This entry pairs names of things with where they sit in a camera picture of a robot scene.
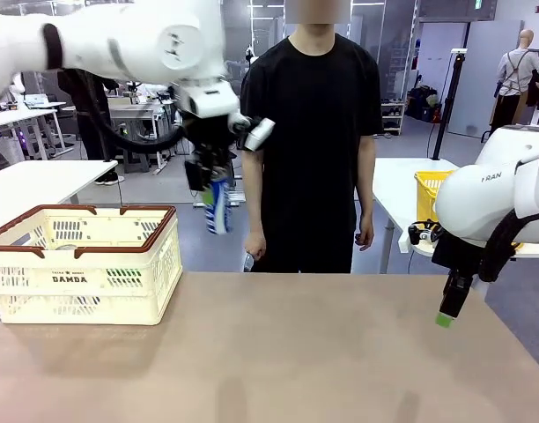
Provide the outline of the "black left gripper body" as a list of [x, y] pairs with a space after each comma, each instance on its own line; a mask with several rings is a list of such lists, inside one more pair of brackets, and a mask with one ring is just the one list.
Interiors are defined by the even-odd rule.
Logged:
[[229, 130], [227, 115], [203, 119], [190, 115], [183, 119], [183, 129], [185, 138], [193, 145], [193, 152], [207, 147], [228, 149], [236, 138]]

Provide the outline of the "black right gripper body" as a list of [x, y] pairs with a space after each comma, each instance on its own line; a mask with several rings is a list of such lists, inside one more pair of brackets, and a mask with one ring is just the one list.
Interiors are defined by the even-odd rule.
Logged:
[[478, 272], [481, 248], [450, 233], [443, 233], [437, 240], [432, 262], [449, 269], [448, 280], [465, 278], [471, 283]]

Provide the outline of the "person's right hand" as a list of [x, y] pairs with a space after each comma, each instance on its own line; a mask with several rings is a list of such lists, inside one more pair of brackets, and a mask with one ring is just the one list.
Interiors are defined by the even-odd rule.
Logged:
[[255, 261], [259, 261], [265, 255], [266, 248], [266, 238], [262, 231], [252, 231], [248, 234], [245, 250]]

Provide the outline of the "person's left hand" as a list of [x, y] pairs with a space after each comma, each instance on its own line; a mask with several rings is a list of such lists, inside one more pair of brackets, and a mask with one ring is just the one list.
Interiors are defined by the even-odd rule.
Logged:
[[365, 251], [372, 246], [373, 238], [373, 215], [370, 213], [364, 213], [360, 216], [359, 229], [355, 234], [355, 244], [358, 246], [360, 251]]

